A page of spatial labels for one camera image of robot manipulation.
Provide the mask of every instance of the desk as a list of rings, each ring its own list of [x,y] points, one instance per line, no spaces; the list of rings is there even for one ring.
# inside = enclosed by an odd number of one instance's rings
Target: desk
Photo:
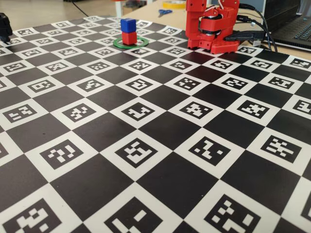
[[[163,1],[164,0],[157,0],[153,2],[152,4],[148,4],[127,15],[124,15],[124,17],[148,20],[154,23],[170,25],[170,26],[185,30],[186,29],[186,17],[187,17],[187,12],[185,9],[182,9],[182,10],[173,9],[173,13],[162,16],[160,18],[158,17],[159,16],[158,10],[163,9],[163,6],[162,6]],[[256,15],[256,12],[253,12],[253,11],[239,10],[239,14],[243,14],[243,13],[251,13],[251,14]],[[239,31],[254,30],[254,28],[249,26],[249,24],[237,24],[234,27],[234,29],[239,30]],[[291,49],[291,48],[280,46],[280,45],[278,45],[277,48],[278,48],[278,51],[281,53],[294,55],[297,57],[311,60],[311,52]]]

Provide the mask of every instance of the black cable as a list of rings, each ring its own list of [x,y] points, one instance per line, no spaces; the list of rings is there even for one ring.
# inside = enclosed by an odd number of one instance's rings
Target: black cable
[[[88,15],[83,11],[81,10],[75,3],[74,3],[74,0],[71,0],[72,4],[75,5],[75,7],[77,7],[86,17],[88,17]]]

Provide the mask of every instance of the checkerboard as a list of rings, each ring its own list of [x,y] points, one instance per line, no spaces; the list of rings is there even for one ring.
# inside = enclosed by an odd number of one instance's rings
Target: checkerboard
[[[0,48],[1,233],[311,232],[311,61],[120,19]]]

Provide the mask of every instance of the scissors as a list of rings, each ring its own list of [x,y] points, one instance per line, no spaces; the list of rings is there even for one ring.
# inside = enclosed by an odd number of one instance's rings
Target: scissors
[[[159,13],[160,13],[159,17],[162,17],[163,15],[166,15],[172,12],[173,12],[172,10],[159,10]]]

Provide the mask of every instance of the black object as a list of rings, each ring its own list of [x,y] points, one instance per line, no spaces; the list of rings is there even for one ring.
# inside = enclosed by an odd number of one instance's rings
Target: black object
[[[4,43],[10,42],[11,39],[9,36],[12,34],[13,32],[8,16],[6,16],[5,13],[0,13],[0,40]]]

